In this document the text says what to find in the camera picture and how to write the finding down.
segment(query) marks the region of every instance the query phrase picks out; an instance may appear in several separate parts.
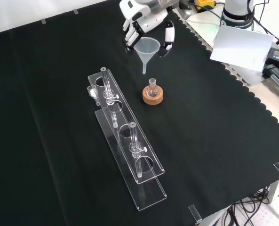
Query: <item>white paper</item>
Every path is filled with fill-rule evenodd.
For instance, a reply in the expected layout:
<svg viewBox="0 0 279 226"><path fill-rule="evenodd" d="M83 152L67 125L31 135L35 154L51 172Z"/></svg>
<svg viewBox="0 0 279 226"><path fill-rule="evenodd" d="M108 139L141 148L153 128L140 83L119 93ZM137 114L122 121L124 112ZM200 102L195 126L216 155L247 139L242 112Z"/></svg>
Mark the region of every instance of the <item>white paper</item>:
<svg viewBox="0 0 279 226"><path fill-rule="evenodd" d="M222 25L210 59L261 72L273 36Z"/></svg>

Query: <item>glass test tube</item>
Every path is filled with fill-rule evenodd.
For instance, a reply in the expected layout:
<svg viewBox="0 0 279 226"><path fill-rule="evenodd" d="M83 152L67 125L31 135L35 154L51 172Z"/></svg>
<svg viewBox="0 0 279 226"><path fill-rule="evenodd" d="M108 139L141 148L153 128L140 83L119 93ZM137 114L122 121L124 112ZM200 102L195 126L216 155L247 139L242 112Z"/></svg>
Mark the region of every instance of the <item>glass test tube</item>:
<svg viewBox="0 0 279 226"><path fill-rule="evenodd" d="M140 150L140 145L138 144L137 140L137 131L136 131L136 123L131 122L129 124L130 127L130 132L131 132L131 142L132 142L132 155L135 160L135 168L136 168L136 174L139 178L143 176L142 173L142 166L141 166L141 150Z"/></svg>

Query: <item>plastic funnel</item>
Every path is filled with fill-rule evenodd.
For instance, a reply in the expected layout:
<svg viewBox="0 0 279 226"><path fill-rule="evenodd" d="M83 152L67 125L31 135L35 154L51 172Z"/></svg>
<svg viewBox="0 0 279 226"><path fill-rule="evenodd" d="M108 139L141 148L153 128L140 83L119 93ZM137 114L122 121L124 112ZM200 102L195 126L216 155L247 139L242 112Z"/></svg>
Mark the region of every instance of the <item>plastic funnel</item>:
<svg viewBox="0 0 279 226"><path fill-rule="evenodd" d="M135 45L134 49L143 62L143 74L145 74L147 63L158 52L160 43L150 37L142 37Z"/></svg>

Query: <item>funnel spout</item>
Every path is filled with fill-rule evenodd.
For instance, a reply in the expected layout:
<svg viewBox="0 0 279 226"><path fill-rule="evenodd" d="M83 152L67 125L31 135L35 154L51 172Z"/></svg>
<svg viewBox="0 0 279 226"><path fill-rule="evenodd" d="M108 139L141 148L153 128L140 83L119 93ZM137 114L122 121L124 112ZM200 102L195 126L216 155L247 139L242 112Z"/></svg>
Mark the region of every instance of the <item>funnel spout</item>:
<svg viewBox="0 0 279 226"><path fill-rule="evenodd" d="M143 64L143 74L145 74L146 70L147 70L147 64Z"/></svg>

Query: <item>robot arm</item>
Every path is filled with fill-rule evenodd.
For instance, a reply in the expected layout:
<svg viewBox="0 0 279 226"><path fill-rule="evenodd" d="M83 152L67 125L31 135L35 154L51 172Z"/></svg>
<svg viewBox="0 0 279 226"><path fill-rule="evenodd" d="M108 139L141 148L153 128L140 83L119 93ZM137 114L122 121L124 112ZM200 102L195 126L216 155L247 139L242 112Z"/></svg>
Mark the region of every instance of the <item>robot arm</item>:
<svg viewBox="0 0 279 226"><path fill-rule="evenodd" d="M174 0L122 0L120 9L126 18L123 24L126 50L132 50L138 40L149 31L160 25L173 7ZM166 21L165 42L161 45L160 56L165 56L172 48L175 39L175 28L171 21Z"/></svg>
<svg viewBox="0 0 279 226"><path fill-rule="evenodd" d="M149 31L165 21L168 12L174 8L189 11L188 0L122 0L120 9L126 19L123 24L125 37L123 42L127 51L133 49L138 40ZM254 0L226 0L221 25L250 29L253 23ZM175 39L175 28L172 21L166 21L165 42L158 52L165 56L172 48Z"/></svg>

